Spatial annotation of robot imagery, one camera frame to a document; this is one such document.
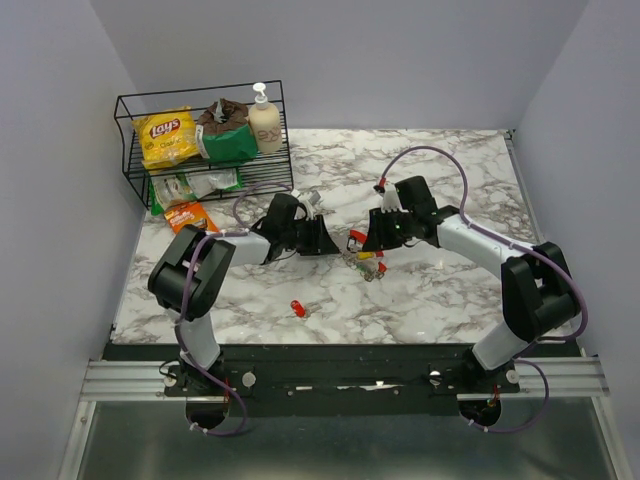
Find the metal key organizer red handle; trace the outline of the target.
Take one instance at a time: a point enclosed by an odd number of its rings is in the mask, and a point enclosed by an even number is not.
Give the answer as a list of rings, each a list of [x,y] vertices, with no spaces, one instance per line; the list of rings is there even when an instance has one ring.
[[[382,251],[365,252],[363,250],[367,236],[355,229],[351,229],[347,236],[345,250],[342,258],[346,265],[359,273],[366,281],[382,279],[387,271],[387,267],[382,261],[384,253]]]

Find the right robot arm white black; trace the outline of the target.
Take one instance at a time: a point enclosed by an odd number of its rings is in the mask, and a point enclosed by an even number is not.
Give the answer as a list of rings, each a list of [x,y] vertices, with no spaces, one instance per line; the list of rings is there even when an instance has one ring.
[[[389,187],[380,180],[374,191],[382,200],[369,211],[365,252],[424,241],[466,258],[501,283],[503,320],[473,345],[459,370],[467,389],[485,390],[496,369],[583,312],[584,299],[557,245],[516,241],[473,222],[462,205],[438,206],[422,176]]]

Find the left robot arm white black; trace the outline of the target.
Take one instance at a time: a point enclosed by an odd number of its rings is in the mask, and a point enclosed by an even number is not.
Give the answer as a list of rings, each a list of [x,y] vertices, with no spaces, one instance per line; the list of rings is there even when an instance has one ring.
[[[183,227],[153,268],[147,288],[170,312],[181,359],[191,365],[187,382],[201,395],[214,393],[222,380],[215,365],[221,349],[210,311],[228,271],[236,266],[269,265],[283,254],[300,257],[336,255],[322,215],[321,195],[277,193],[267,213],[253,226],[232,232]]]

